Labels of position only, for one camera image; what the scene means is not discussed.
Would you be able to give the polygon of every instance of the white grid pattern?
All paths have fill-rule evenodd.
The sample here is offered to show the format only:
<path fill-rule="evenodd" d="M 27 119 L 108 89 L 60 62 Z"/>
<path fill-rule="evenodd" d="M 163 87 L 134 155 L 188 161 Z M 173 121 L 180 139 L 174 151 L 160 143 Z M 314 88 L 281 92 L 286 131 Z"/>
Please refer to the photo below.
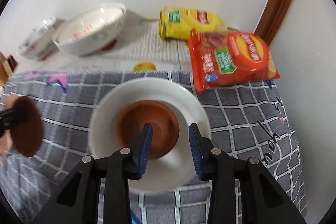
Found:
<path fill-rule="evenodd" d="M 168 74 L 168 76 L 167 76 L 168 79 L 172 80 L 172 73 L 171 72 L 167 72 L 167 74 Z M 122 73 L 121 74 L 121 81 L 120 81 L 120 83 L 123 83 L 125 81 L 125 76 L 126 75 L 127 75 L 126 73 Z M 186 73 L 185 75 L 187 76 L 186 77 L 187 79 L 188 78 L 190 79 L 190 83 L 181 83 L 181 84 L 184 87 L 191 89 L 193 91 L 194 95 L 197 96 L 196 93 L 195 93 L 194 85 L 193 85 L 193 75 L 192 75 L 192 73 L 191 74 Z M 5 91 L 6 93 L 4 95 L 9 95 L 10 93 L 16 93 L 16 94 L 18 94 L 18 90 L 19 90 L 19 86 L 20 85 L 24 85 L 24 84 L 28 84 L 28 83 L 41 85 L 39 96 L 38 97 L 33 97 L 33 99 L 36 100 L 36 101 L 38 101 L 38 103 L 45 103 L 46 104 L 46 106 L 44 108 L 44 111 L 43 111 L 43 115 L 42 115 L 43 116 L 43 120 L 46 121 L 46 122 L 49 122 L 49 123 L 53 124 L 50 140 L 43 139 L 44 143 L 46 143 L 48 145 L 48 149 L 46 151 L 46 154 L 44 155 L 43 158 L 39 157 L 38 155 L 34 156 L 34 159 L 38 160 L 38 162 L 39 162 L 38 167 L 42 167 L 43 165 L 46 165 L 46 166 L 50 167 L 52 170 L 55 170 L 56 173 L 53 175 L 52 178 L 47 177 L 45 175 L 42 175 L 37 170 L 35 170 L 34 168 L 30 167 L 30 165 L 28 165 L 25 161 L 22 161 L 22 159 L 17 158 L 17 156 L 15 156 L 15 157 L 13 156 L 13 159 L 12 159 L 12 160 L 14 160 L 14 159 L 17 160 L 19 162 L 20 166 L 24 167 L 23 168 L 24 171 L 22 173 L 16 171 L 17 175 L 20 178 L 22 178 L 24 181 L 26 181 L 26 183 L 28 183 L 31 187 L 33 187 L 36 190 L 36 192 L 38 192 L 38 195 L 36 196 L 37 200 L 34 200 L 34 199 L 29 200 L 28 199 L 28 202 L 23 202 L 23 204 L 22 204 L 22 206 L 24 208 L 26 208 L 27 210 L 29 210 L 30 214 L 34 216 L 35 212 L 33 212 L 33 209 L 32 209 L 33 203 L 38 206 L 39 210 L 42 207 L 42 204 L 40 203 L 40 200 L 39 200 L 40 194 L 42 194 L 42 195 L 44 195 L 46 197 L 49 197 L 49 195 L 52 192 L 52 190 L 50 189 L 49 185 L 50 184 L 52 184 L 52 185 L 55 184 L 55 178 L 58 175 L 60 175 L 60 174 L 67 175 L 68 174 L 68 172 L 63 169 L 63 167 L 64 167 L 64 165 L 65 165 L 65 163 L 67 161 L 68 154 L 71 153 L 71 154 L 78 155 L 78 156 L 84 156 L 85 155 L 85 153 L 83 153 L 82 151 L 77 151 L 77 150 L 74 150 L 74 149 L 70 148 L 71 131 L 73 129 L 77 129 L 77 130 L 81 130 L 81 131 L 88 131 L 88 128 L 82 127 L 82 126 L 75 126 L 75 125 L 73 125 L 74 118 L 75 118 L 75 115 L 76 115 L 76 111 L 75 110 L 72 111 L 72 116 L 71 116 L 71 119 L 70 119 L 70 121 L 69 121 L 68 124 L 60 122 L 59 118 L 60 118 L 60 114 L 61 114 L 63 106 L 70 106 L 70 107 L 73 107 L 73 109 L 77 109 L 78 107 L 94 109 L 95 106 L 96 106 L 96 104 L 99 101 L 101 89 L 103 87 L 106 87 L 106 86 L 113 88 L 113 87 L 117 86 L 118 84 L 104 83 L 104 74 L 103 73 L 100 74 L 99 81 L 97 83 L 88 84 L 88 83 L 85 83 L 86 75 L 82 75 L 81 79 L 80 79 L 80 81 L 78 83 L 68 83 L 68 87 L 78 87 L 79 90 L 78 90 L 78 93 L 77 93 L 76 100 L 74 100 L 73 103 L 67 103 L 67 102 L 64 102 L 65 96 L 66 96 L 66 94 L 64 94 L 64 93 L 63 93 L 60 101 L 53 100 L 53 96 L 54 96 L 56 87 L 52 87 L 51 92 L 50 92 L 50 94 L 49 94 L 49 96 L 48 96 L 47 99 L 42 99 L 41 97 L 44 94 L 45 81 L 41 81 L 41 80 L 25 80 L 22 77 L 21 77 L 21 79 L 18 79 L 18 78 L 20 78 L 20 76 L 18 76 L 18 75 L 14 75 L 11 78 L 11 81 L 13 81 L 13 83 L 9 82 L 7 84 L 7 86 L 12 89 L 12 92 L 8 92 L 8 89 L 6 89 L 6 91 Z M 91 104 L 82 104 L 82 103 L 79 103 L 79 98 L 80 98 L 81 90 L 82 90 L 83 87 L 96 88 L 96 93 L 94 95 L 94 99 L 93 99 L 93 104 L 92 105 Z M 253 99 L 254 99 L 254 103 L 248 103 L 248 104 L 242 103 L 241 98 L 239 96 L 239 92 L 238 92 L 238 89 L 240 89 L 240 88 L 243 88 L 243 89 L 251 91 L 251 94 L 252 94 Z M 275 90 L 277 91 L 276 85 L 272 84 L 272 88 L 275 88 Z M 267 101 L 258 102 L 257 99 L 256 99 L 256 97 L 254 96 L 253 90 L 261 90 L 261 89 L 264 90 L 266 98 L 267 98 Z M 250 123 L 249 122 L 249 119 L 248 119 L 248 117 L 247 117 L 247 115 L 246 115 L 246 113 L 244 111 L 244 108 L 249 107 L 249 106 L 257 107 L 258 110 L 259 110 L 259 112 L 261 113 L 261 115 L 263 117 L 263 121 L 260 121 L 260 123 L 262 125 L 266 126 L 266 128 L 268 129 L 268 131 L 272 134 L 273 131 L 272 131 L 272 128 L 269 125 L 269 123 L 273 122 L 275 120 L 278 120 L 279 117 L 271 117 L 271 118 L 266 119 L 266 117 L 263 114 L 263 111 L 262 111 L 262 109 L 260 107 L 263 104 L 273 105 L 273 102 L 269 101 L 269 96 L 268 96 L 268 93 L 267 93 L 267 89 L 269 89 L 269 87 L 267 87 L 264 83 L 262 83 L 262 85 L 259 85 L 259 86 L 252 86 L 251 84 L 249 84 L 249 85 L 240 84 L 240 85 L 234 85 L 234 86 L 220 87 L 220 88 L 214 89 L 214 93 L 216 95 L 216 99 L 218 101 L 218 105 L 202 105 L 203 107 L 206 107 L 206 108 L 219 108 L 219 109 L 221 109 L 221 111 L 222 111 L 222 113 L 223 113 L 223 115 L 224 115 L 224 117 L 226 119 L 227 126 L 220 127 L 220 128 L 212 128 L 211 132 L 215 133 L 215 132 L 224 131 L 224 130 L 228 130 L 229 131 L 230 146 L 231 146 L 231 150 L 232 150 L 232 152 L 230 153 L 230 155 L 233 155 L 234 157 L 237 158 L 239 154 L 245 153 L 245 152 L 249 152 L 249 151 L 254 150 L 255 148 L 257 148 L 258 151 L 259 151 L 259 153 L 260 153 L 260 157 L 263 158 L 263 151 L 262 151 L 261 147 L 264 146 L 264 145 L 266 145 L 268 142 L 264 141 L 262 143 L 258 143 L 256 135 L 255 135 L 255 133 L 253 132 L 253 129 L 252 129 L 252 127 L 258 126 L 258 124 L 257 123 Z M 218 93 L 218 90 L 234 90 L 235 94 L 236 94 L 236 97 L 237 97 L 237 100 L 238 100 L 238 105 L 223 105 L 221 103 L 221 99 L 220 99 L 220 95 Z M 55 119 L 50 119 L 50 118 L 46 118 L 45 117 L 46 114 L 48 113 L 50 105 L 52 105 L 52 104 L 58 106 L 58 110 L 57 110 Z M 228 115 L 226 114 L 226 111 L 229 110 L 229 109 L 240 109 L 241 112 L 242 112 L 242 115 L 243 115 L 243 117 L 244 117 L 244 119 L 246 121 L 246 124 L 231 125 L 230 119 L 229 119 Z M 283 112 L 284 112 L 284 120 L 286 121 L 286 123 L 288 125 L 288 119 L 287 119 L 287 115 L 286 115 L 284 109 L 283 109 Z M 54 137 L 55 137 L 55 132 L 56 132 L 57 126 L 63 126 L 63 127 L 68 128 L 67 129 L 68 130 L 67 131 L 67 135 L 66 135 L 66 141 L 65 141 L 64 145 L 60 145 L 60 144 L 54 142 Z M 234 140 L 234 135 L 233 135 L 233 131 L 232 130 L 239 129 L 239 128 L 249 128 L 251 130 L 251 133 L 253 134 L 254 144 L 255 144 L 254 146 L 248 147 L 248 148 L 244 148 L 244 149 L 240 149 L 238 151 L 236 150 L 235 140 Z M 299 190 L 303 187 L 302 179 L 300 179 L 300 175 L 302 173 L 302 170 L 300 170 L 299 177 L 296 178 L 295 182 L 293 182 L 293 178 L 292 178 L 292 171 L 295 170 L 296 168 L 300 168 L 300 161 L 299 161 L 298 164 L 296 164 L 292 168 L 290 168 L 290 166 L 289 166 L 289 163 L 291 162 L 292 155 L 299 150 L 299 146 L 297 145 L 297 148 L 295 148 L 292 151 L 292 142 L 291 142 L 292 140 L 291 140 L 290 136 L 292 136 L 293 133 L 294 132 L 290 132 L 290 133 L 288 132 L 288 133 L 285 133 L 285 134 L 281 135 L 281 137 L 280 137 L 281 140 L 284 139 L 284 138 L 287 138 L 287 137 L 289 138 L 291 152 L 289 154 L 287 154 L 286 156 L 282 157 L 281 148 L 280 148 L 279 144 L 276 144 L 276 147 L 279 150 L 279 157 L 280 158 L 277 159 L 277 160 L 275 160 L 274 162 L 270 163 L 267 167 L 268 168 L 272 168 L 272 167 L 275 166 L 275 169 L 273 171 L 273 175 L 274 175 L 274 177 L 276 179 L 280 179 L 280 178 L 282 178 L 283 176 L 285 176 L 287 174 L 290 175 L 291 185 L 290 185 L 290 189 L 287 192 L 291 193 L 292 200 L 294 200 L 295 204 L 297 204 L 297 206 L 298 206 L 298 209 L 302 212 L 306 208 L 305 205 L 303 206 L 303 208 L 300 208 L 300 201 L 302 201 L 305 198 L 304 194 L 302 196 L 299 196 Z M 51 151 L 52 147 L 56 147 L 56 148 L 59 148 L 61 150 L 64 150 L 64 155 L 63 155 L 60 167 L 57 167 L 57 166 L 55 166 L 55 165 L 53 165 L 53 164 L 51 164 L 51 163 L 48 162 L 48 158 L 49 158 L 50 151 Z M 285 172 L 283 172 L 282 174 L 277 175 L 276 174 L 276 170 L 277 170 L 280 162 L 282 160 L 287 159 L 288 157 L 290 158 L 289 161 L 288 161 L 288 164 L 287 164 L 288 170 L 285 171 Z M 26 174 L 25 168 L 32 173 L 32 181 L 30 181 L 27 178 L 28 175 Z M 11 196 L 11 195 L 9 193 L 13 192 L 13 195 L 15 196 L 15 192 L 12 190 L 12 188 L 14 187 L 14 184 L 13 184 L 13 182 L 9 182 L 9 180 L 6 179 L 6 178 L 4 178 L 4 177 L 5 176 L 1 175 L 1 171 L 0 171 L 0 185 L 1 185 L 1 188 L 3 189 L 4 187 L 5 188 L 8 187 L 8 190 L 5 191 L 6 192 L 5 195 L 7 196 L 8 199 L 10 199 L 9 196 Z M 47 182 L 47 184 L 46 184 L 46 186 L 47 186 L 47 192 L 45 192 L 43 189 L 41 189 L 39 187 L 38 181 L 41 180 L 41 179 L 45 180 Z M 293 197 L 292 194 L 293 194 L 293 189 L 295 187 L 298 188 L 298 191 L 296 193 L 296 196 Z M 175 191 L 174 191 L 175 207 L 172 207 L 172 210 L 173 210 L 174 219 L 175 219 L 175 223 L 176 224 L 184 222 L 183 215 L 181 214 L 181 210 L 184 209 L 184 208 L 196 208 L 196 210 L 199 210 L 200 208 L 204 208 L 205 215 L 206 215 L 206 218 L 207 218 L 208 211 L 209 211 L 209 196 L 204 197 L 204 200 L 201 200 L 201 201 L 187 202 L 187 203 L 181 204 L 181 194 L 182 193 L 184 193 L 185 191 L 197 191 L 197 190 L 202 190 L 202 189 L 211 189 L 211 183 L 208 182 L 208 183 L 201 183 L 201 184 L 195 184 L 195 185 L 186 185 L 186 186 L 178 187 L 178 188 L 175 189 Z M 21 193 L 23 195 L 25 195 L 26 198 L 29 198 L 29 193 L 26 193 L 24 189 L 20 189 L 20 191 L 21 191 Z M 236 209 L 237 209 L 237 211 L 238 211 L 238 197 L 239 196 L 240 196 L 240 192 L 236 188 Z M 13 204 L 12 200 L 10 201 L 10 204 L 14 208 L 14 204 Z M 148 211 L 147 211 L 147 208 L 146 208 L 146 206 L 144 204 L 144 200 L 145 200 L 145 196 L 143 194 L 140 194 L 139 198 L 138 198 L 138 203 L 136 205 L 141 210 L 141 214 L 142 214 L 141 220 L 142 220 L 142 223 L 143 224 L 147 224 Z M 23 211 L 23 214 L 25 214 L 25 216 L 24 216 L 25 219 L 29 219 L 29 216 L 27 215 L 27 212 Z M 237 213 L 236 214 L 236 222 L 238 222 L 238 219 L 240 217 L 241 217 L 241 214 Z"/>

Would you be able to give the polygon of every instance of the terracotta pot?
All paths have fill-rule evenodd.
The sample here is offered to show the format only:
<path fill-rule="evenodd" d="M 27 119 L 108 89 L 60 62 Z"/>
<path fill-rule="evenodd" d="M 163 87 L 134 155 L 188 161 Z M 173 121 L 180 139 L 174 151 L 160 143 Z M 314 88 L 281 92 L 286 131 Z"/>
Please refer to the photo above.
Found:
<path fill-rule="evenodd" d="M 18 153 L 31 157 L 40 148 L 43 137 L 43 125 L 40 112 L 35 103 L 27 96 L 11 95 L 4 109 L 17 111 L 17 122 L 10 129 L 13 145 Z"/>
<path fill-rule="evenodd" d="M 153 138 L 148 158 L 160 158 L 176 145 L 179 139 L 179 122 L 165 104 L 144 100 L 127 106 L 116 123 L 116 135 L 121 146 L 127 147 L 129 142 L 138 136 L 144 124 L 149 122 L 153 126 Z"/>

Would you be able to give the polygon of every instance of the gray checkered tablecloth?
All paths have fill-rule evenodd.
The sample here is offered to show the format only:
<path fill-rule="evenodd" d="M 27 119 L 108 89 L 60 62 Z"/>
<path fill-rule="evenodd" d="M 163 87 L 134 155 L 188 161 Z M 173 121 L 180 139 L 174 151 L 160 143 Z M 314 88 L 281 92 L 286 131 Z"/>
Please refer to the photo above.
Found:
<path fill-rule="evenodd" d="M 191 73 L 139 72 L 69 74 L 67 91 L 46 85 L 48 76 L 27 79 L 14 75 L 3 97 L 10 93 L 28 95 L 41 111 L 45 135 L 41 148 L 31 158 L 8 158 L 7 171 L 0 161 L 0 188 L 25 223 L 33 218 L 73 166 L 89 154 L 87 134 L 93 110 L 117 85 L 139 77 L 165 78 L 187 88 L 198 97 L 211 125 L 214 145 L 229 155 L 246 160 L 255 156 L 307 214 L 300 164 L 299 144 L 272 81 L 210 89 L 196 95 Z M 105 185 L 100 189 L 98 222 L 103 219 Z M 209 210 L 211 182 L 194 178 L 188 185 L 157 195 L 130 193 L 131 209 L 143 224 L 205 223 Z M 236 222 L 241 223 L 241 195 L 236 181 Z"/>

